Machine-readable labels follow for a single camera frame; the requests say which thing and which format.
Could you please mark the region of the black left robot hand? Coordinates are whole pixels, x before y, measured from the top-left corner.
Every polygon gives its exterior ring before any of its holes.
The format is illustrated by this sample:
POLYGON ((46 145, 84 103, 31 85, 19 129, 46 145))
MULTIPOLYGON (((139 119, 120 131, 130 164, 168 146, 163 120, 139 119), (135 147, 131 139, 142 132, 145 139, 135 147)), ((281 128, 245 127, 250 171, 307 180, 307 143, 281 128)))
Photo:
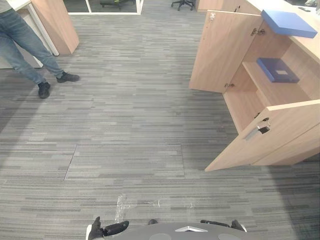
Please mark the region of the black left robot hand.
POLYGON ((95 218, 92 224, 89 224, 86 228, 85 239, 86 240, 95 240, 95 239, 103 239, 107 236, 113 236, 125 231, 130 222, 123 221, 120 223, 115 223, 112 225, 108 225, 105 228, 101 227, 101 218, 98 216, 95 218))

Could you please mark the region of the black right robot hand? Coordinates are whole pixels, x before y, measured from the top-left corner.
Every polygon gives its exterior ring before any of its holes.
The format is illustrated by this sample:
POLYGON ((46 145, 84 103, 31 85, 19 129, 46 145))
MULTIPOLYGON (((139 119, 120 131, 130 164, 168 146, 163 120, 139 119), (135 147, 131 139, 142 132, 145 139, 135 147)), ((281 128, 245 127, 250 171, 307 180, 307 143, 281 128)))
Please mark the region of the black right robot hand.
POLYGON ((231 222, 231 225, 229 225, 227 223, 223 223, 223 222, 204 220, 204 219, 202 219, 200 221, 200 223, 232 228, 232 229, 236 229, 236 230, 243 231, 243 232, 246 232, 246 233, 248 232, 247 229, 245 228, 245 226, 243 224, 239 223, 236 219, 231 222))

